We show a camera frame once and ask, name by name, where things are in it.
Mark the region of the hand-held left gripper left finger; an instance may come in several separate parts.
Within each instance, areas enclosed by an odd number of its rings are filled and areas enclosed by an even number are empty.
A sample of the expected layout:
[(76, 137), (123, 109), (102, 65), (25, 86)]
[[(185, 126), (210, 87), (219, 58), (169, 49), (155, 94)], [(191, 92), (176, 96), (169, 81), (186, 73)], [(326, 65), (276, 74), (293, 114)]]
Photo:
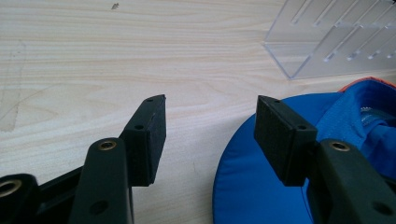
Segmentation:
[(130, 187), (154, 183), (166, 139), (164, 94), (145, 99), (120, 134), (126, 146)]

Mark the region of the blue cap with orange trim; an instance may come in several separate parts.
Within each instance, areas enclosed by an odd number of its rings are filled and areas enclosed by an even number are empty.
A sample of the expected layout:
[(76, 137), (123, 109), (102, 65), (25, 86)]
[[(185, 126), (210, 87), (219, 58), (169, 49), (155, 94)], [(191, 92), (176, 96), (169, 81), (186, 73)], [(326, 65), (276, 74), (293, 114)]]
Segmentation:
[[(286, 98), (284, 103), (318, 129), (358, 148), (381, 174), (396, 181), (396, 84), (374, 77), (339, 92)], [(253, 137), (247, 119), (225, 148), (216, 173), (215, 224), (313, 224), (306, 187), (285, 187)]]

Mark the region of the clear acrylic rack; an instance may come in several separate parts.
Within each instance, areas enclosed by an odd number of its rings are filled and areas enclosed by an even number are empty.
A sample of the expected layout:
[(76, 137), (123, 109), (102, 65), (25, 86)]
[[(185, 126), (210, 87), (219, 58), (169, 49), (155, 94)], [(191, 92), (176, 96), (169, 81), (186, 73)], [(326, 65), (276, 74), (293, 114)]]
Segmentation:
[(396, 0), (286, 0), (264, 46), (289, 79), (396, 70)]

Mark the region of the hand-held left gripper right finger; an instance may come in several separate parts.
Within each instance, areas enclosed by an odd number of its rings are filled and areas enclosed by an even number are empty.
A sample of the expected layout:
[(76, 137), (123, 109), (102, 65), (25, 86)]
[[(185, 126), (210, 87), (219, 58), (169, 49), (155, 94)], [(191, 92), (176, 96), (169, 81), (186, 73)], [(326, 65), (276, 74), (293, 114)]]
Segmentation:
[(317, 133), (313, 125), (284, 102), (258, 96), (254, 138), (284, 186), (304, 184), (306, 152), (315, 146)]

